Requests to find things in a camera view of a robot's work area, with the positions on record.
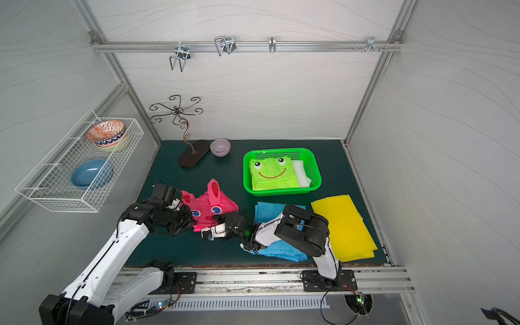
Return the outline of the pink bunny raincoat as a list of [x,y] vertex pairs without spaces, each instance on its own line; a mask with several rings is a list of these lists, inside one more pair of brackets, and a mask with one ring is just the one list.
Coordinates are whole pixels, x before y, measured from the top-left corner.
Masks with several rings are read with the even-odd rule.
[[187,191],[181,191],[182,203],[192,211],[197,224],[193,226],[194,232],[200,232],[204,228],[216,224],[214,215],[223,215],[231,212],[239,212],[238,205],[229,199],[221,190],[217,180],[212,179],[207,184],[207,191],[196,198]]

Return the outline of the lime green frog raincoat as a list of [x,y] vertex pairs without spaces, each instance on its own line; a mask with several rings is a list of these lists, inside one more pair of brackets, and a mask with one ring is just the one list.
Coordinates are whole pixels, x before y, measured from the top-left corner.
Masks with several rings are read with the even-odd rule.
[[299,188],[290,157],[251,160],[249,170],[254,191]]

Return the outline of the green plastic basket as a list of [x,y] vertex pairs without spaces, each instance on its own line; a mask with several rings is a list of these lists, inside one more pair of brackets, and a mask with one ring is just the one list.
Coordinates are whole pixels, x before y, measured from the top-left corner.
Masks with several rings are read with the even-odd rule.
[[314,153],[307,148],[253,150],[243,157],[244,189],[256,197],[307,194],[322,185]]

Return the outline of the white raincoat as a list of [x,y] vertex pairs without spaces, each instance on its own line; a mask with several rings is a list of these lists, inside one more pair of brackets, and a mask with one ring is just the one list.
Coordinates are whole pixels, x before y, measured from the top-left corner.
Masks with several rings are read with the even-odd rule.
[[311,186],[311,178],[307,176],[305,165],[301,160],[293,160],[292,161],[293,169],[295,170],[295,174],[297,176],[297,180],[299,183],[299,188],[309,188]]

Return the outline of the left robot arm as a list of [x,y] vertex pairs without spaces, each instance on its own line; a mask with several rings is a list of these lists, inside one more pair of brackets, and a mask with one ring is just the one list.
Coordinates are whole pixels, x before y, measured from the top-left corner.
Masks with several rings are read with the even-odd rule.
[[131,204],[118,220],[110,239],[89,265],[59,295],[48,295],[39,306],[43,324],[115,324],[149,293],[165,291],[169,303],[181,294],[173,264],[152,261],[132,280],[109,289],[139,244],[157,228],[177,236],[196,224],[177,189],[155,184],[145,200]]

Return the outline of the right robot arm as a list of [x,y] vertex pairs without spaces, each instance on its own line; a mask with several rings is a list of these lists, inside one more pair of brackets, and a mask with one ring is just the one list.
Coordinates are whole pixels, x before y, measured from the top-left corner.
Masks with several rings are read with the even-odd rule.
[[205,241],[235,236],[249,253],[259,253],[276,242],[285,242],[312,257],[322,279],[329,282],[340,279],[341,266],[331,245],[329,221],[322,215],[288,204],[277,217],[264,223],[251,223],[238,212],[213,218],[215,223],[201,231]]

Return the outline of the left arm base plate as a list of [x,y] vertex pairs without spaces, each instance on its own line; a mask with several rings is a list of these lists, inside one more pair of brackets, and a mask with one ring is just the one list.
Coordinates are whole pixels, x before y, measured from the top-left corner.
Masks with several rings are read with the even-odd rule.
[[151,295],[160,294],[172,294],[172,295],[187,295],[195,292],[196,272],[173,272],[165,274],[165,278],[161,286],[154,291]]

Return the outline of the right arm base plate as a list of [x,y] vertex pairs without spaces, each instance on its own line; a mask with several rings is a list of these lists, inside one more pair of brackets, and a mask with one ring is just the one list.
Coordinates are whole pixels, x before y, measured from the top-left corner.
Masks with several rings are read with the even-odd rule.
[[304,270],[300,273],[300,279],[303,282],[303,290],[308,293],[358,290],[355,275],[350,269],[341,270],[336,280],[322,277],[317,270]]

